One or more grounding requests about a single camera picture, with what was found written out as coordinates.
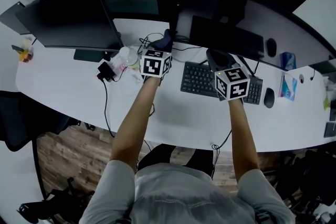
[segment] person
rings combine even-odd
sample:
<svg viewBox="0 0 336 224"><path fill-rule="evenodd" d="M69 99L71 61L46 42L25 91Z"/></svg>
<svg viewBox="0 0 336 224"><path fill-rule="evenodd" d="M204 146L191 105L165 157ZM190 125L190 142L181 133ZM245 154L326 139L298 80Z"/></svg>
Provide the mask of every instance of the person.
<svg viewBox="0 0 336 224"><path fill-rule="evenodd" d="M258 167L240 99L229 101L237 195L212 184L213 151L196 150L186 166L170 164L174 146L159 145L139 162L159 78L143 84L113 140L110 162L80 224L294 223Z"/></svg>

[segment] gray t-shirt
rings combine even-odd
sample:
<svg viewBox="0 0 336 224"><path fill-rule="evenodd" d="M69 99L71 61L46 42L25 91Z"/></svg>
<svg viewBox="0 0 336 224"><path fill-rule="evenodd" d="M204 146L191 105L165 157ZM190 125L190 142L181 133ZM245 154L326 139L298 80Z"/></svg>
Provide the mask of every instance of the gray t-shirt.
<svg viewBox="0 0 336 224"><path fill-rule="evenodd" d="M80 224L295 223L260 170L244 174L237 195L212 184L204 172L160 163L140 170L110 161Z"/></svg>

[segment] forearm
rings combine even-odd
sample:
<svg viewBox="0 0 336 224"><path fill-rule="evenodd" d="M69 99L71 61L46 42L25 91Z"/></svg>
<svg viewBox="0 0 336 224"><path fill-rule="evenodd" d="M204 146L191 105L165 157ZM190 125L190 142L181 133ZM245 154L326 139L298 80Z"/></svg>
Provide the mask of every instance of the forearm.
<svg viewBox="0 0 336 224"><path fill-rule="evenodd" d="M258 155L241 100L229 101L233 164L237 182L243 174L258 169Z"/></svg>
<svg viewBox="0 0 336 224"><path fill-rule="evenodd" d="M125 162L135 170L159 84L159 78L149 78L142 86L113 140L111 160Z"/></svg>

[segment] black pants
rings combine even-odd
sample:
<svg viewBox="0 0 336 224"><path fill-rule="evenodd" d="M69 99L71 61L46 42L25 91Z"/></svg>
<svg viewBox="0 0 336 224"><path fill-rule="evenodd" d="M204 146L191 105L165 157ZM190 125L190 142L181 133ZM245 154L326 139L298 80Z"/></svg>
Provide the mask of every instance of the black pants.
<svg viewBox="0 0 336 224"><path fill-rule="evenodd" d="M166 144L155 147L139 162L138 171L153 164L169 163L170 156L175 148L175 146ZM213 157L213 151L196 150L186 167L203 171L212 176L214 170Z"/></svg>

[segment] monitor stand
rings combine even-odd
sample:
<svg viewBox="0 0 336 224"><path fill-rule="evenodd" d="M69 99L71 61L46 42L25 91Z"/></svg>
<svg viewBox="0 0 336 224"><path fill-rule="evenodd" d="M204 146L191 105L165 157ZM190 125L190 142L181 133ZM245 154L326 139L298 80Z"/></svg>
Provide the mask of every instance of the monitor stand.
<svg viewBox="0 0 336 224"><path fill-rule="evenodd" d="M118 52L107 52L111 58L113 58ZM103 50L79 50L75 51L74 60L86 61L86 62L100 62L107 54Z"/></svg>

